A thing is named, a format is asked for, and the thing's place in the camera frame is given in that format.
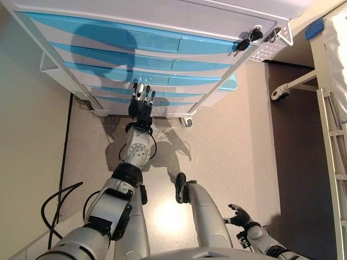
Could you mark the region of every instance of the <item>mattress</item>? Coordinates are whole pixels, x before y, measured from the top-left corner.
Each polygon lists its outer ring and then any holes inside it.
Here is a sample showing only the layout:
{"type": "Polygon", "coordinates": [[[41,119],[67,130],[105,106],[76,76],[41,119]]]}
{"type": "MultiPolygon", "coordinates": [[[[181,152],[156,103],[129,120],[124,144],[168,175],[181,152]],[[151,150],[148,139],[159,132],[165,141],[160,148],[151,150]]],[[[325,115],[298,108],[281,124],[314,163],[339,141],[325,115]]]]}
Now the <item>mattress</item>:
{"type": "Polygon", "coordinates": [[[324,21],[323,42],[340,122],[347,123],[347,10],[324,21]]]}

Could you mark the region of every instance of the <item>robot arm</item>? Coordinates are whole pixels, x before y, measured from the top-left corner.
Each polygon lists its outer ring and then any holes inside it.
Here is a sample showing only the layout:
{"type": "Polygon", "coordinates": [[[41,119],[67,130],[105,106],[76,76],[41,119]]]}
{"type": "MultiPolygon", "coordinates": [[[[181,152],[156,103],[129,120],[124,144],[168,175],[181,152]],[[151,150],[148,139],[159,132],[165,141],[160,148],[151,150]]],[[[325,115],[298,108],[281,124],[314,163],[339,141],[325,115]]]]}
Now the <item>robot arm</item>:
{"type": "Polygon", "coordinates": [[[225,218],[224,222],[243,227],[247,234],[247,242],[250,243],[255,252],[281,260],[308,260],[306,257],[289,251],[273,239],[258,222],[252,220],[242,207],[235,204],[230,204],[229,207],[235,210],[236,216],[225,218]]]}
{"type": "Polygon", "coordinates": [[[63,237],[52,249],[37,259],[104,259],[111,240],[122,238],[132,206],[129,204],[137,187],[142,185],[142,169],[150,158],[149,141],[152,134],[151,111],[155,91],[149,97],[150,86],[134,84],[129,115],[135,122],[126,126],[128,133],[127,157],[106,180],[89,207],[84,226],[63,237]]]}

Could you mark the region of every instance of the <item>caster wheel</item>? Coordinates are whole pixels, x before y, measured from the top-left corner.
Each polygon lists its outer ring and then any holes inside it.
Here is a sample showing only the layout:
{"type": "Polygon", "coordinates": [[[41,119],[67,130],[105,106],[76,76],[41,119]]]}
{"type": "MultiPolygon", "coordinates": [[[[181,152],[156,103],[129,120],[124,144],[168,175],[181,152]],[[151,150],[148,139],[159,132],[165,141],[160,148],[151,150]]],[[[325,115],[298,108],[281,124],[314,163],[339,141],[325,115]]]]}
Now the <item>caster wheel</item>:
{"type": "Polygon", "coordinates": [[[179,121],[185,127],[192,127],[193,126],[193,118],[180,118],[179,121]]]}
{"type": "Polygon", "coordinates": [[[279,102],[289,97],[289,94],[290,94],[290,90],[287,89],[287,84],[283,84],[272,92],[271,100],[274,102],[279,102]]]}

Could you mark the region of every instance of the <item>floor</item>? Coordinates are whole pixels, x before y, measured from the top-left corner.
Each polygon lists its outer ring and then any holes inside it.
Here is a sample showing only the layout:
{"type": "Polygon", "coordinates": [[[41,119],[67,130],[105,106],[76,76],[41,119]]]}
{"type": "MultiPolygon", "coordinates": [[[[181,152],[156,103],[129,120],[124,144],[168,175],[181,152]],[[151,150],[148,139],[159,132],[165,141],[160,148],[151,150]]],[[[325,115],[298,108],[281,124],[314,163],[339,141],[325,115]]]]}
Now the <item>floor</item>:
{"type": "MultiPolygon", "coordinates": [[[[197,246],[190,205],[175,202],[172,181],[183,171],[209,191],[224,217],[233,215],[228,204],[239,204],[291,249],[312,259],[334,259],[316,94],[294,90],[281,103],[268,98],[269,89],[306,72],[247,62],[237,71],[238,89],[213,107],[201,107],[193,128],[182,127],[177,119],[155,118],[158,152],[143,173],[152,254],[197,246]]],[[[65,201],[61,221],[80,214],[89,194],[110,177],[128,122],[118,116],[98,118],[74,100],[63,184],[84,184],[65,201]]],[[[240,229],[228,230],[240,248],[240,229]]]]}
{"type": "MultiPolygon", "coordinates": [[[[175,201],[172,181],[180,171],[209,191],[224,217],[234,215],[228,204],[239,204],[278,234],[279,191],[265,73],[264,63],[247,62],[237,72],[238,89],[213,107],[201,107],[193,128],[184,128],[177,119],[154,119],[158,152],[143,172],[152,254],[197,246],[191,207],[175,201]]],[[[98,118],[74,100],[63,179],[64,186],[84,184],[66,200],[61,221],[80,211],[89,194],[110,177],[128,122],[118,116],[98,118]]],[[[234,247],[240,248],[236,234],[241,230],[228,229],[234,247]]]]}

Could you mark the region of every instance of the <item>plastic drawer unit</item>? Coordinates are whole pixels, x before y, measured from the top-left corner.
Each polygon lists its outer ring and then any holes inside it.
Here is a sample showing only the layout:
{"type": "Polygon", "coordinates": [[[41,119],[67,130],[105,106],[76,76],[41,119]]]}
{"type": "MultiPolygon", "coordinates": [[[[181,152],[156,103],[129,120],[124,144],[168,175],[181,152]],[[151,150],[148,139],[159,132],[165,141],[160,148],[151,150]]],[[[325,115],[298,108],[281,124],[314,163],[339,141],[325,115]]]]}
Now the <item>plastic drawer unit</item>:
{"type": "Polygon", "coordinates": [[[153,115],[167,117],[189,117],[235,90],[237,68],[310,2],[0,1],[42,48],[42,71],[95,114],[127,114],[132,85],[143,82],[157,92],[153,115]],[[253,30],[263,38],[235,55],[253,30]]]}

